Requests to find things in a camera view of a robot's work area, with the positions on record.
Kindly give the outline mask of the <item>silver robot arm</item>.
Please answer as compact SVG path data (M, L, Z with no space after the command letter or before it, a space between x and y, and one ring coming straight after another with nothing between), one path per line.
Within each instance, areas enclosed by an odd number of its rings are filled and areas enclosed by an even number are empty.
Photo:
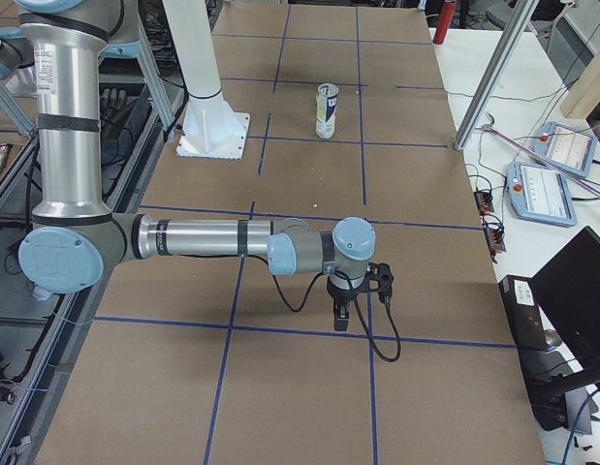
M22 1L19 23L34 48L41 202L18 249L26 277L54 294L96 284L118 264L152 256L255 257L274 277L326 276L333 327L346 329L360 294L391 277L372 261L376 234L349 217L330 231L283 221L156 220L115 213L102 198L99 59L111 46L140 49L133 1Z

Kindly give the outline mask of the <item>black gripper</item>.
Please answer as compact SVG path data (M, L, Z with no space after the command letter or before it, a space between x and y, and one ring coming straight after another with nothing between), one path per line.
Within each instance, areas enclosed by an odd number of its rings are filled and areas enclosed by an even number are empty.
M365 284L360 284L356 288L349 288L347 282L336 284L332 279L329 279L327 291L332 298L333 330L347 331L350 321L348 311L349 303L358 295L365 292Z

